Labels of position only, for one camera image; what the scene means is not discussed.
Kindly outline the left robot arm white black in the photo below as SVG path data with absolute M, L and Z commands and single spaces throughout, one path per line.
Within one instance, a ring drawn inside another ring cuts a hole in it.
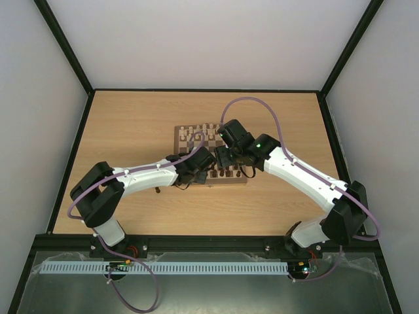
M 71 207 L 77 208 L 88 228 L 113 247 L 126 237 L 114 217 L 122 198 L 151 188 L 198 182 L 214 163 L 214 155 L 205 147 L 137 167 L 110 167 L 107 162 L 99 162 L 71 190 Z

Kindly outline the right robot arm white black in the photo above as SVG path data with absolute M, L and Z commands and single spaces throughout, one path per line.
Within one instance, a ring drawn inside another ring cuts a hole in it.
M 291 155 L 275 138 L 267 134 L 254 138 L 236 119 L 217 132 L 225 143 L 215 149 L 219 166 L 265 171 L 306 194 L 323 210 L 322 216 L 296 222 L 289 229 L 284 237 L 289 254 L 300 256 L 311 245 L 323 241 L 350 244 L 367 218 L 362 210 L 367 205 L 367 193 L 361 183 L 348 184 L 326 176 Z

